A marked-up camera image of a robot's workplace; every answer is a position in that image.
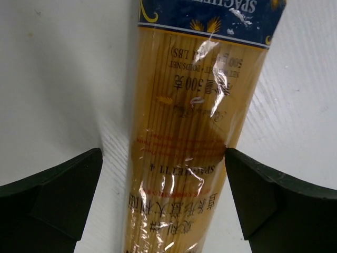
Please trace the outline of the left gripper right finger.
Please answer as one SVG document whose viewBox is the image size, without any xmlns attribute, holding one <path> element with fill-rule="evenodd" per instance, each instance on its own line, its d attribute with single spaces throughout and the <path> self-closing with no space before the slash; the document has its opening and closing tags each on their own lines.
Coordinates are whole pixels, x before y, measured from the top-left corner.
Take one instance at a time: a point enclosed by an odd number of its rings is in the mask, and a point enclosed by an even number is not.
<svg viewBox="0 0 337 253">
<path fill-rule="evenodd" d="M 336 190 L 227 148 L 225 166 L 252 252 L 336 252 Z"/>
</svg>

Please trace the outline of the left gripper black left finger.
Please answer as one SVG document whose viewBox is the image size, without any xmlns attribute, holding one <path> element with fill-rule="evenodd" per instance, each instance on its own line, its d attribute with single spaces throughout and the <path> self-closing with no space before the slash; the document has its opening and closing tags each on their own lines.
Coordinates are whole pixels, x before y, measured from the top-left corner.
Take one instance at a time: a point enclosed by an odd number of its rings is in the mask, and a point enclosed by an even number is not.
<svg viewBox="0 0 337 253">
<path fill-rule="evenodd" d="M 1 252 L 74 252 L 102 164 L 94 148 L 1 186 Z"/>
</svg>

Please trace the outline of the orange blue pasta bag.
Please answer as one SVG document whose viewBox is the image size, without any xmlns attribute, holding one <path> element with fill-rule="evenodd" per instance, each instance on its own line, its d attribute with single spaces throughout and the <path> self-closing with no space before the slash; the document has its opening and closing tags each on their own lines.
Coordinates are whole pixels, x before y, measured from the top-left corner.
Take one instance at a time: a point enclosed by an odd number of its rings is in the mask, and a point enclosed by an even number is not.
<svg viewBox="0 0 337 253">
<path fill-rule="evenodd" d="M 140 1 L 124 252 L 201 252 L 286 1 Z"/>
</svg>

